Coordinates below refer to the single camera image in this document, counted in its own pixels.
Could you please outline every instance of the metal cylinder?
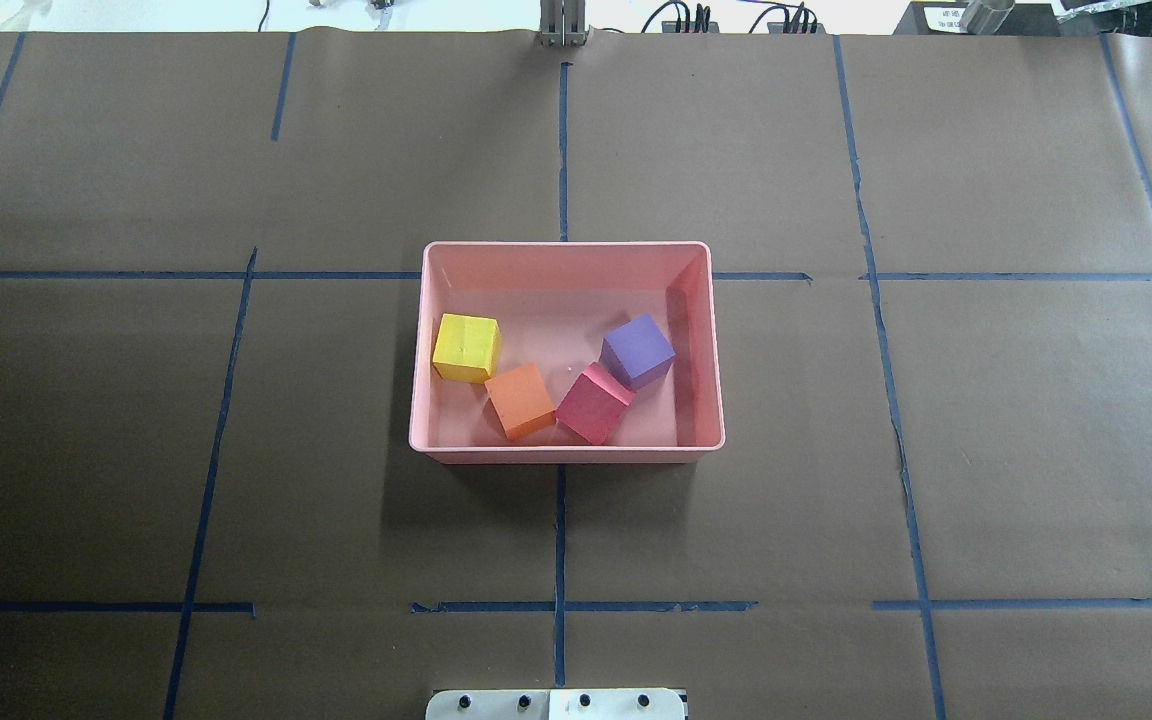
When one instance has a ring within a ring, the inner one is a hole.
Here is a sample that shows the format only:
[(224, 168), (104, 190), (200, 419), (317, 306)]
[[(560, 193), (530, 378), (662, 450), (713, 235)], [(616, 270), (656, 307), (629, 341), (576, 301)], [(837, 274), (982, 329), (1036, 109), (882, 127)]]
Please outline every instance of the metal cylinder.
[(972, 0), (963, 10), (958, 26), (972, 35), (993, 35), (1015, 6), (1016, 0)]

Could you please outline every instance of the blue-purple block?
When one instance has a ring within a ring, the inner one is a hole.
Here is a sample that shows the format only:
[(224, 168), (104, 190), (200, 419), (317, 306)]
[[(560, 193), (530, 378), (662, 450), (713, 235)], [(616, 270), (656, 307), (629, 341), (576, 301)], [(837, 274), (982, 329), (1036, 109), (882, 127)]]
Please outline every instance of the blue-purple block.
[(623, 386), (639, 391), (669, 372), (673, 347), (652, 314), (639, 314), (607, 333), (599, 361)]

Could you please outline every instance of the pink tray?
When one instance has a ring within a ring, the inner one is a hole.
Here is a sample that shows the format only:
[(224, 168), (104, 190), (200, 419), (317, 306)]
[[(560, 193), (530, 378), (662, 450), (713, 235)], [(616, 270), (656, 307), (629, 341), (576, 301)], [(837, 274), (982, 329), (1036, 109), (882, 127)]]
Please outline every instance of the pink tray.
[[(498, 372), (535, 363), (554, 402), (602, 336), (650, 313), (677, 355), (644, 388), (607, 445), (556, 425), (509, 442), (479, 384), (430, 365), (444, 313), (500, 323)], [(412, 448), (465, 462), (695, 462), (723, 446), (708, 247), (700, 242), (435, 242), (420, 268)]]

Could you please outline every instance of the toy block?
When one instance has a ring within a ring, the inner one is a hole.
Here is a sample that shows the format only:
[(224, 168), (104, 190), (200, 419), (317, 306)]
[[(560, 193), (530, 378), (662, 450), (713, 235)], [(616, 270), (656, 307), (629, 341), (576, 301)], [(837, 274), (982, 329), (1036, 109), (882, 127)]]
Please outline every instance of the toy block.
[(607, 333), (599, 361), (622, 386), (641, 391), (669, 372), (673, 347), (652, 314), (639, 314)]
[(500, 373), (484, 382), (500, 418), (503, 437), (518, 439), (554, 424), (554, 401), (535, 363)]
[(492, 318), (444, 313), (434, 342), (434, 369), (445, 381), (485, 382), (500, 361), (500, 325)]
[(576, 434), (590, 445), (602, 445), (621, 424), (635, 395), (636, 392), (622, 386), (602, 365), (594, 363), (585, 367), (559, 402), (558, 420), (576, 430)]

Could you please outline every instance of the white metal bracket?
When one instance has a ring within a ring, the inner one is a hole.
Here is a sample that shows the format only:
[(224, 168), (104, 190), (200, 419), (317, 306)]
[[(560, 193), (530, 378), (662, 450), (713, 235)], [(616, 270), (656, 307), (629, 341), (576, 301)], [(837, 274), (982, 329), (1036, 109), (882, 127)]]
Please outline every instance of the white metal bracket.
[(585, 45), (585, 0), (540, 0), (540, 45)]
[(425, 720), (687, 720), (685, 698), (668, 688), (442, 691)]

